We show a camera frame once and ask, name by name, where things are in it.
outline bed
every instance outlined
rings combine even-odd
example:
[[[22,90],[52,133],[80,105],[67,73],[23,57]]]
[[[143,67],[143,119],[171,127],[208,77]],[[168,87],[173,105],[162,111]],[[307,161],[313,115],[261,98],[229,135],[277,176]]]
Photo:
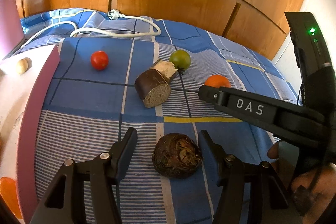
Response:
[[[231,86],[296,104],[297,95],[275,66],[262,55],[203,29],[180,22],[153,19],[159,36],[129,39],[98,33],[69,37],[73,27],[62,24],[48,29],[15,54],[56,44],[60,63],[49,85],[36,136],[35,181],[40,199],[64,160],[90,160],[120,140],[129,127],[138,131],[138,143],[127,175],[113,186],[123,223],[204,223],[216,212],[221,189],[207,180],[204,167],[191,177],[167,179],[152,165],[158,139],[168,133],[183,133],[194,141],[206,129],[215,143],[244,162],[269,161],[267,150],[276,141],[272,134],[249,125],[199,100],[197,91],[215,74],[227,77]],[[58,9],[21,20],[25,37],[60,21],[81,27],[96,27],[115,33],[152,31],[136,19],[110,20],[94,10]],[[158,58],[168,60],[176,49],[191,56],[191,66],[171,83],[168,101],[145,108],[134,81]],[[90,56],[103,50],[108,67],[96,71]],[[88,223],[94,223],[89,183],[85,186]],[[241,223],[246,223],[249,186],[245,187]]]

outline orange object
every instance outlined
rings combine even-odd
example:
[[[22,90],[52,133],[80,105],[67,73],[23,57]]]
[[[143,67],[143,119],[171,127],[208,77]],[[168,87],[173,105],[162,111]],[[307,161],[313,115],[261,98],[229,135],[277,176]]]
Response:
[[[227,88],[231,87],[229,80],[222,75],[211,75],[205,81],[204,85],[212,86],[214,88],[219,88],[220,86],[225,86]]]
[[[0,178],[0,195],[16,218],[22,219],[19,202],[17,201],[15,180],[7,177]]]

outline finger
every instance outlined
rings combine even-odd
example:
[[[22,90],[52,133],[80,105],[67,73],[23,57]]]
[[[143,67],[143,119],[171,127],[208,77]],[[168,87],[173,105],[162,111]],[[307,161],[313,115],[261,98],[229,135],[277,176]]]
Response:
[[[331,197],[326,197],[323,194],[317,195],[313,206],[303,217],[302,222],[304,224],[315,223],[319,219],[319,217],[322,215],[322,213],[325,211],[331,199],[332,199]]]
[[[279,161],[276,160],[275,162],[271,162],[271,165],[273,169],[275,170],[275,172],[279,173]]]
[[[308,188],[316,171],[317,169],[314,169],[295,178],[291,185],[293,192],[295,192],[300,185]],[[311,193],[313,195],[325,194],[329,197],[334,196],[335,192],[336,170],[332,165],[324,166],[322,167],[319,179]]]
[[[279,158],[279,143],[281,141],[276,142],[267,152],[267,157],[270,159],[276,160]]]

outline dark round fruit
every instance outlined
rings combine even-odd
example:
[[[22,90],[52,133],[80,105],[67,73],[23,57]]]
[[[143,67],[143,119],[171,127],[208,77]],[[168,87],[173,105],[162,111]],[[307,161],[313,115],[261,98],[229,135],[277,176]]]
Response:
[[[190,55],[184,50],[173,52],[169,57],[169,62],[172,62],[178,70],[186,70],[191,65]]]
[[[152,161],[161,175],[182,179],[196,172],[202,163],[202,154],[187,135],[170,133],[157,142]]]

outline wooden ball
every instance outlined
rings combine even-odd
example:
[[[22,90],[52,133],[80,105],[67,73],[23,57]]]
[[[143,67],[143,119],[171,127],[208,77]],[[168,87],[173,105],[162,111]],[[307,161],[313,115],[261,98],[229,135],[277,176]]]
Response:
[[[25,59],[21,59],[16,64],[16,72],[20,75],[24,74],[28,70],[28,62]]]

